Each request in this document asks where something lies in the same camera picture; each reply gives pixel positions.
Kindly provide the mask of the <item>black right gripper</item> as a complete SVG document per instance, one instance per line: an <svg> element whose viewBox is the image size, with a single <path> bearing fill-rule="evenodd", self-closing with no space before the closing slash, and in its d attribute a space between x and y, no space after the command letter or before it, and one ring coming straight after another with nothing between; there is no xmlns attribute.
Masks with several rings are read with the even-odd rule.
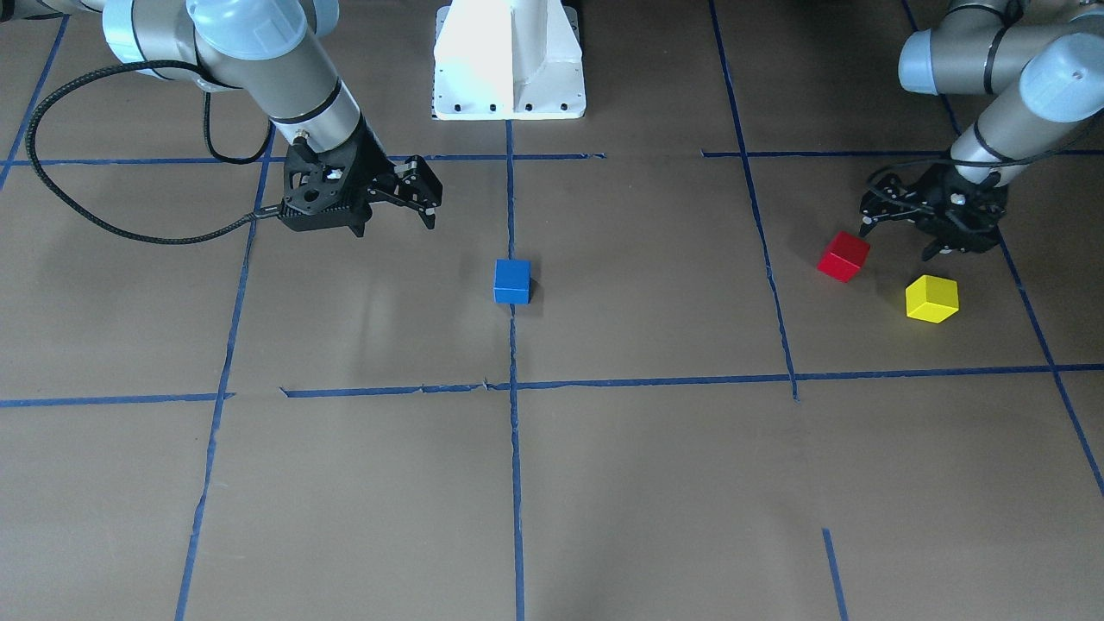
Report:
<svg viewBox="0 0 1104 621"><path fill-rule="evenodd" d="M354 236L364 236L373 202L413 210L426 229L436 228L442 200L435 191L442 191L442 182L425 158L414 154L393 165L367 122L358 122L348 143L355 146L355 152L348 167L350 180L342 190L342 207L348 212L346 225Z"/></svg>

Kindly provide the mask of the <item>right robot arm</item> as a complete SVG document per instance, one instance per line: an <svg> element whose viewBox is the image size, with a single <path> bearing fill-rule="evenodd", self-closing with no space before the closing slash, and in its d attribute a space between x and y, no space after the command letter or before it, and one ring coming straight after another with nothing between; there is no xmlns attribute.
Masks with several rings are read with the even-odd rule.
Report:
<svg viewBox="0 0 1104 621"><path fill-rule="evenodd" d="M205 96L245 91L267 118L266 138L288 149L280 200L198 236L192 245L266 217L295 232L347 228L363 236L379 202L413 210L436 225L442 182L417 154L394 164L371 129L320 38L335 30L336 1L4 1L3 20L99 15L117 63L91 71L47 94L24 133L28 162L39 181L72 211L112 235L161 245L94 215L55 185L38 156L38 130L47 110L79 87L125 73L191 81Z"/></svg>

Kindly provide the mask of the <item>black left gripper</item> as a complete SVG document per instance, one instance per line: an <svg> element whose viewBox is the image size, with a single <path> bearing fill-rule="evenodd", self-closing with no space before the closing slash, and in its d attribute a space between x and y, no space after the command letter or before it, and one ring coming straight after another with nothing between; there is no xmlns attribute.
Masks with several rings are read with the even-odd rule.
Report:
<svg viewBox="0 0 1104 621"><path fill-rule="evenodd" d="M928 235L958 235L969 232L963 220L963 204L953 194L972 197L972 181L955 166L931 165L919 181L907 185L899 173L869 181L860 200L862 215L859 236L868 236L881 223L907 221Z"/></svg>

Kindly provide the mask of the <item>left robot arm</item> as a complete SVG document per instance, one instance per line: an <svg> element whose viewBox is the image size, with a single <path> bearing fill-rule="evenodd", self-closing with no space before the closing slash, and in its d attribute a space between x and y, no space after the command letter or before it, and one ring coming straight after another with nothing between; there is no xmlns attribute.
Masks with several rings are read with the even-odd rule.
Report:
<svg viewBox="0 0 1104 621"><path fill-rule="evenodd" d="M981 253L999 240L1011 181L1076 144L1101 116L1103 15L1084 1L1072 15L1026 24L1026 1L951 1L938 27L900 51L900 86L928 95L989 95L991 103L919 179L895 166L868 177L859 235L906 221L935 253Z"/></svg>

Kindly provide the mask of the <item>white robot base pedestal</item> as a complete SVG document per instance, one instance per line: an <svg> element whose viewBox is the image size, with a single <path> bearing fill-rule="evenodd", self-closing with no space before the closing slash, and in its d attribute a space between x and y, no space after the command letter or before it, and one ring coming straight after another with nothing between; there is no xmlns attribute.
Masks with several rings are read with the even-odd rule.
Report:
<svg viewBox="0 0 1104 621"><path fill-rule="evenodd" d="M453 1L436 12L431 114L554 122L587 110L576 1Z"/></svg>

